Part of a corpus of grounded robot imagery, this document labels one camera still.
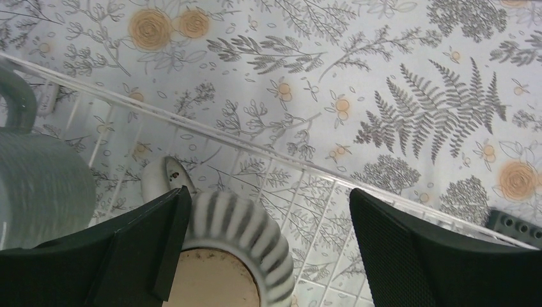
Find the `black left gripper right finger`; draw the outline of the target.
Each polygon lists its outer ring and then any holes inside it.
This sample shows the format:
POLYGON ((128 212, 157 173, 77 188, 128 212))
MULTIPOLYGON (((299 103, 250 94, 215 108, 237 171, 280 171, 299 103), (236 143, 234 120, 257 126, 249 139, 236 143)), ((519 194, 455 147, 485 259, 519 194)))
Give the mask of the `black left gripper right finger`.
POLYGON ((446 230, 361 189, 350 215, 375 306, 540 306, 541 252, 446 230))

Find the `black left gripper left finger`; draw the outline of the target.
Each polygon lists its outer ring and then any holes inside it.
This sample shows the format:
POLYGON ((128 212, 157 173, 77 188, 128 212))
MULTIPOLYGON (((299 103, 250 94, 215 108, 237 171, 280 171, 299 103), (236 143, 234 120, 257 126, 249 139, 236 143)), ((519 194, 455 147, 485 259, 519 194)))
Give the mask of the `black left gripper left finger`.
POLYGON ((1 252, 2 306, 161 306, 192 209, 186 187, 32 249, 1 252))

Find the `beige ribbed cup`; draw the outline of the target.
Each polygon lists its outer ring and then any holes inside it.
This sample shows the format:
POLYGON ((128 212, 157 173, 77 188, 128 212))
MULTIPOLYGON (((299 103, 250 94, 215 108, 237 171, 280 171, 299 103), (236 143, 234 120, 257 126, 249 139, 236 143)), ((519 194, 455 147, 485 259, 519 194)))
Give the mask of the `beige ribbed cup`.
POLYGON ((295 288, 293 257, 278 223, 262 205, 227 191, 197 191, 185 168, 171 156, 159 157, 141 172, 145 202, 186 187, 192 200, 184 250, 214 249, 241 261, 252 274, 260 306, 291 306, 295 288))

